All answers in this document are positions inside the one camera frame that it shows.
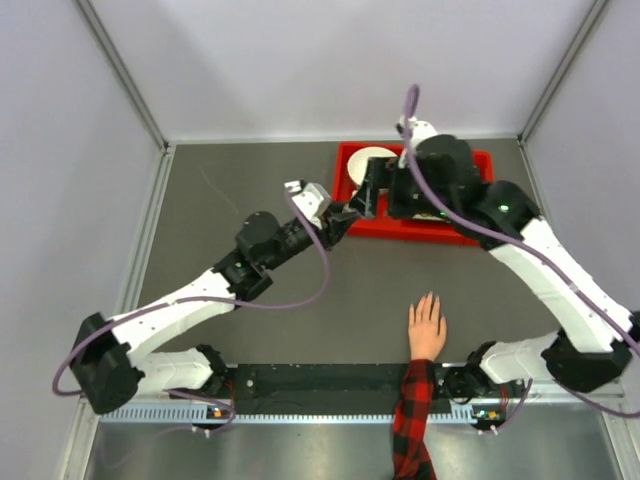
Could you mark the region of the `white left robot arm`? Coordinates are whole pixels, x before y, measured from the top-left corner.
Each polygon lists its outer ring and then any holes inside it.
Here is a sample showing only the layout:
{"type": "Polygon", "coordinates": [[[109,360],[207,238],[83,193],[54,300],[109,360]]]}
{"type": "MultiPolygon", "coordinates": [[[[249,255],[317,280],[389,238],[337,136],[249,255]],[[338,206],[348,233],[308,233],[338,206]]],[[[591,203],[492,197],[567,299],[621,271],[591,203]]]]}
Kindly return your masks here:
{"type": "Polygon", "coordinates": [[[327,254],[361,217],[336,201],[302,200],[294,208],[284,224],[269,212],[251,214],[231,252],[178,290],[128,313],[82,321],[68,367],[94,413],[110,414],[141,395],[182,390],[212,397],[224,390],[226,365],[214,348],[160,348],[206,320],[258,308],[272,271],[311,246],[327,254]]]}

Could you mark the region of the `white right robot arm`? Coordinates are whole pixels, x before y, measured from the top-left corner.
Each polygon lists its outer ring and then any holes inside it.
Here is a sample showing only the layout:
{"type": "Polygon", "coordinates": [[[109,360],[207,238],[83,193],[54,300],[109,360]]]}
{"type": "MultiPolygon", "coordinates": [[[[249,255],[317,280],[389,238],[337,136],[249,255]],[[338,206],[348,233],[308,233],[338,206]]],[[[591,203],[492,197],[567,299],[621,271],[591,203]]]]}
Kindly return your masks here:
{"type": "Polygon", "coordinates": [[[639,339],[639,319],[600,288],[559,242],[538,205],[516,184],[485,179],[469,144],[417,132],[410,149],[364,147],[351,155],[350,207],[366,219],[381,198],[396,222],[449,225],[522,280],[557,320],[556,331],[489,341],[461,372],[468,396],[515,380],[552,380],[580,394],[619,379],[639,339]]]}

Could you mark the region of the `red plaid sleeve forearm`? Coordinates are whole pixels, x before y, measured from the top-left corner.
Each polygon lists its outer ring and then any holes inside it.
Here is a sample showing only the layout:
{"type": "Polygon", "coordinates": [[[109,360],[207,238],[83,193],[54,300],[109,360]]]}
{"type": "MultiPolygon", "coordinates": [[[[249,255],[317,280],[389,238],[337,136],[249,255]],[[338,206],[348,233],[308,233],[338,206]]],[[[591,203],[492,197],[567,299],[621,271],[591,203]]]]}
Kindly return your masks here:
{"type": "Polygon", "coordinates": [[[436,479],[424,436],[435,389],[434,365],[411,360],[394,408],[392,462],[394,479],[436,479]]]}

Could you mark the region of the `person's left hand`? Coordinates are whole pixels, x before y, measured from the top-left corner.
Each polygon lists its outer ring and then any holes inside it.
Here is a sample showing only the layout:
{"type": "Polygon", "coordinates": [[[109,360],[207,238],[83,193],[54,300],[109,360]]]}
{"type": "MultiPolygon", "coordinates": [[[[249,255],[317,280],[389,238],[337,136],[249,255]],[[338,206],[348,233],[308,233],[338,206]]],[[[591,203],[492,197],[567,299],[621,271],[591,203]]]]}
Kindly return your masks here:
{"type": "Polygon", "coordinates": [[[416,305],[409,306],[407,332],[410,359],[434,362],[447,338],[447,322],[438,295],[429,292],[416,305]]]}

